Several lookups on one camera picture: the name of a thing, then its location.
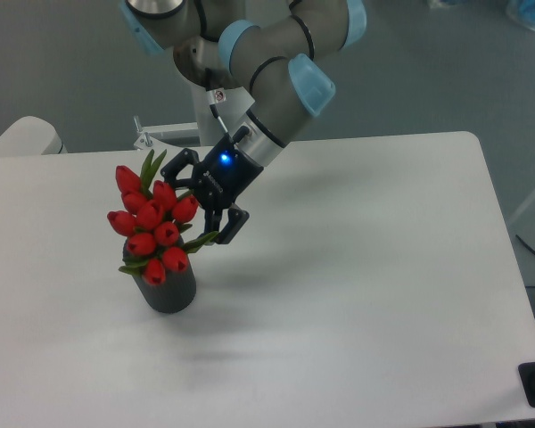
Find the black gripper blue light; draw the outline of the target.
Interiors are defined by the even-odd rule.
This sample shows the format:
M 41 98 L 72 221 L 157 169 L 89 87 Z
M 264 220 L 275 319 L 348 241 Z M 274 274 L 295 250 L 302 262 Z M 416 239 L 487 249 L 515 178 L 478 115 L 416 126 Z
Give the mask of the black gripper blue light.
M 230 244 L 250 218 L 250 213 L 234 202 L 264 169 L 236 146 L 249 131 L 241 126 L 232 136 L 224 135 L 202 160 L 197 151 L 182 149 L 160 170 L 163 181 L 173 190 L 193 193 L 204 209 L 202 236 L 217 232 L 212 242 L 219 245 Z M 190 175 L 181 177 L 189 167 Z M 220 227 L 224 213 L 227 221 Z

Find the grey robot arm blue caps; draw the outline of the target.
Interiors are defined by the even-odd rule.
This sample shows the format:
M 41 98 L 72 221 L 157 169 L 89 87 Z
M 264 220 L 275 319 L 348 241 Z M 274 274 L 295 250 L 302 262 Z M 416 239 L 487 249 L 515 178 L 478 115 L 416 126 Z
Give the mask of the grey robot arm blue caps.
M 353 45 L 366 31 L 360 1 L 291 1 L 283 20 L 262 28 L 241 1 L 123 1 L 120 11 L 150 54 L 198 38 L 252 98 L 235 130 L 200 158 L 186 150 L 163 169 L 165 181 L 189 189 L 205 213 L 203 233 L 227 244 L 249 215 L 237 197 L 333 99 L 333 81 L 317 61 Z

